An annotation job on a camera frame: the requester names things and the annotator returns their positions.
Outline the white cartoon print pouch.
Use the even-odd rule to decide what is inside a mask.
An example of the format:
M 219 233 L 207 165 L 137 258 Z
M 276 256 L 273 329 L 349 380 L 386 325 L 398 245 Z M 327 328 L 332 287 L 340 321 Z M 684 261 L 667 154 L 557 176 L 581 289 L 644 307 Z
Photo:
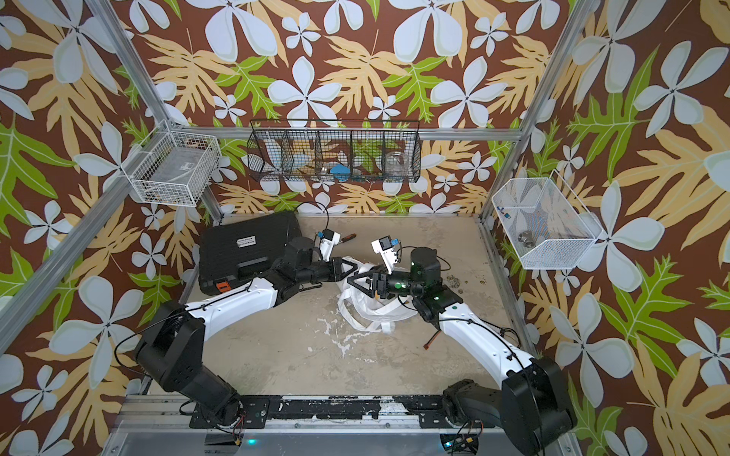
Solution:
M 412 298 L 370 298 L 346 279 L 336 285 L 338 311 L 357 332 L 391 334 L 395 324 L 417 316 Z

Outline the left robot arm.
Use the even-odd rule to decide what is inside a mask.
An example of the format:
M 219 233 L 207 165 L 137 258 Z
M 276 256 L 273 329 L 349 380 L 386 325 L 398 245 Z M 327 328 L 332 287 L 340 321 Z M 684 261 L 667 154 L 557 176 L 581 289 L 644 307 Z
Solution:
M 332 256 L 326 248 L 314 260 L 313 239 L 296 237 L 271 267 L 247 283 L 216 298 L 192 305 L 169 301 L 141 335 L 134 359 L 167 393 L 180 393 L 213 428 L 231 428 L 243 420 L 241 395 L 203 364 L 205 342 L 214 334 L 251 315 L 283 304 L 302 291 L 325 282 L 340 282 L 359 264 Z

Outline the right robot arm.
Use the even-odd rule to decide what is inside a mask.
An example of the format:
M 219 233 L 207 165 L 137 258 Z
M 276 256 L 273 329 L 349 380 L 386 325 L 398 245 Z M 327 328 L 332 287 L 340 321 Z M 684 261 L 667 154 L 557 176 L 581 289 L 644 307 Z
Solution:
M 465 379 L 443 391 L 451 423 L 502 429 L 522 454 L 544 454 L 577 423 L 560 368 L 519 349 L 480 319 L 441 277 L 435 250 L 417 247 L 410 264 L 407 271 L 371 267 L 347 281 L 370 298 L 410 298 L 424 321 L 459 343 L 492 377 L 494 389 Z

